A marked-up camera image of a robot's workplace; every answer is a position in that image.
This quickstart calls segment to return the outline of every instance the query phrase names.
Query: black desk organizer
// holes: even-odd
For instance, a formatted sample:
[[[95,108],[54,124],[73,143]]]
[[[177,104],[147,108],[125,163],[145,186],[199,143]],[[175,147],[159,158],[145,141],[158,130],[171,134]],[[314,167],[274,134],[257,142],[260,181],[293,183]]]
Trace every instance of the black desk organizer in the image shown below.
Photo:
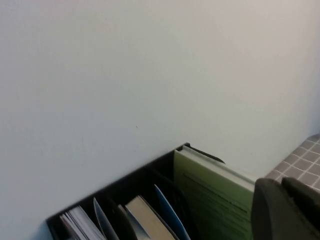
[[[185,143],[184,145],[191,148],[189,143]],[[176,148],[176,150],[180,151],[182,148],[183,145]],[[217,157],[204,152],[201,153],[219,162],[223,162]],[[76,206],[81,206],[94,224],[98,226],[93,206],[93,198],[96,198],[114,230],[120,234],[118,236],[119,240],[136,240],[137,238],[132,236],[133,230],[129,222],[121,212],[117,211],[117,206],[119,204],[126,205],[137,195],[141,195],[166,221],[165,216],[162,214],[162,209],[154,187],[154,184],[157,184],[180,218],[191,240],[200,240],[199,232],[193,221],[185,196],[183,192],[173,184],[173,176],[174,150],[49,217],[46,223],[53,239],[67,240],[70,238],[69,233],[60,219],[60,215]]]

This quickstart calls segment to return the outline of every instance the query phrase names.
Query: green book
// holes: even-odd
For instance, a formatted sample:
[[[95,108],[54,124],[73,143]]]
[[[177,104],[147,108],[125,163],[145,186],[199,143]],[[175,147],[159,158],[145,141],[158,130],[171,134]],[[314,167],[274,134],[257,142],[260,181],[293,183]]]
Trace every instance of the green book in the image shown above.
[[[190,205],[203,240],[252,240],[257,178],[183,146],[174,153],[174,182]]]

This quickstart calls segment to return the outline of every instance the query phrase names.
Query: black object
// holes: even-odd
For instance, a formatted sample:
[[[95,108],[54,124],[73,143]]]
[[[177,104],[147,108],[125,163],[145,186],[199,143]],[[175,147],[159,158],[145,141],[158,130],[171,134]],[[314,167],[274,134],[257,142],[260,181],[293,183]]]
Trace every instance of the black object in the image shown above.
[[[320,194],[285,177],[260,178],[251,211],[254,240],[320,240]]]
[[[182,149],[183,145],[176,148],[178,151],[181,151]],[[123,231],[118,236],[120,240],[136,240],[137,238],[135,235],[133,236],[133,230],[130,227],[127,218],[121,214],[121,211],[113,210],[115,210],[117,205],[126,205],[136,196],[141,195],[165,220],[155,190],[154,184],[156,184],[180,218],[191,240],[200,240],[199,232],[193,221],[185,196],[183,192],[173,184],[174,152],[174,150],[168,152],[149,164],[48,218],[46,222],[53,239],[67,240],[70,237],[60,219],[60,215],[76,206],[81,206],[93,223],[96,226],[99,226],[93,205],[93,198],[96,198],[107,218],[110,218],[109,221],[115,232],[118,234],[120,230]],[[209,155],[208,157],[223,163],[223,161],[214,156]]]

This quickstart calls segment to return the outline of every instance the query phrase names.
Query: white wall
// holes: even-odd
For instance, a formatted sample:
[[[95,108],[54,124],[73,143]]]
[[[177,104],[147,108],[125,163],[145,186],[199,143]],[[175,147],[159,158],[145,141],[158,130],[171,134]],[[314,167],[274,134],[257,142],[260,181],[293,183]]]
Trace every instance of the white wall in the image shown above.
[[[2,0],[0,235],[189,141],[263,176],[320,129],[318,0]]]

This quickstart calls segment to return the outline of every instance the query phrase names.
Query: gray tiled surface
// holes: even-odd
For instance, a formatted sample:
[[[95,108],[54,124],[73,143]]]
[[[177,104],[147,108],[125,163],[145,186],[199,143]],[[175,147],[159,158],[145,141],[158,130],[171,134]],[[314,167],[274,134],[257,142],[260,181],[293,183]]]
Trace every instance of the gray tiled surface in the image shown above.
[[[296,178],[320,192],[320,134],[305,140],[266,176],[278,182],[283,177]]]

